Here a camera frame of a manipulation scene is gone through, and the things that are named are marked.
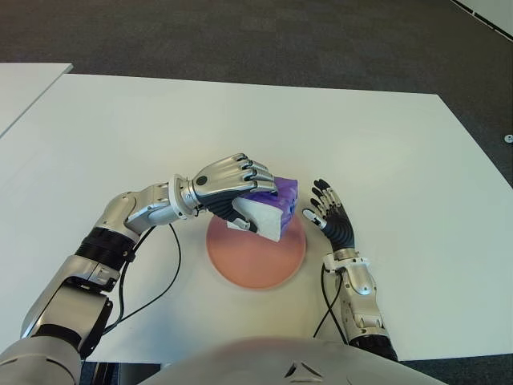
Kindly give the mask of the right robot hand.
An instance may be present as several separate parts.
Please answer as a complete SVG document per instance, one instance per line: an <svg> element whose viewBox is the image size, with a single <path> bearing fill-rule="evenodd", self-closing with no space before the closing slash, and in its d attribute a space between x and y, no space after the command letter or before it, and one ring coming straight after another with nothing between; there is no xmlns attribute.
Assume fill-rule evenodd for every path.
<svg viewBox="0 0 513 385"><path fill-rule="evenodd" d="M303 216L316 225L328 239L332 251L353 249L353 226L337 192L323 179L313 182L310 199L312 209L303 209Z"/></svg>

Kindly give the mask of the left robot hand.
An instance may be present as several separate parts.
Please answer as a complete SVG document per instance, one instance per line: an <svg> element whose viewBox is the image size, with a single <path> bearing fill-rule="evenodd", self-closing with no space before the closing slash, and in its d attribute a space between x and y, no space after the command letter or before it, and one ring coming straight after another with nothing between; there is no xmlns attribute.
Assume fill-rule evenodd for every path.
<svg viewBox="0 0 513 385"><path fill-rule="evenodd" d="M255 233L257 225L233 207L233 201L247 193L274 193L274 176L267 167L237 153L202 168L192 180L194 197L200 206L240 229Z"/></svg>

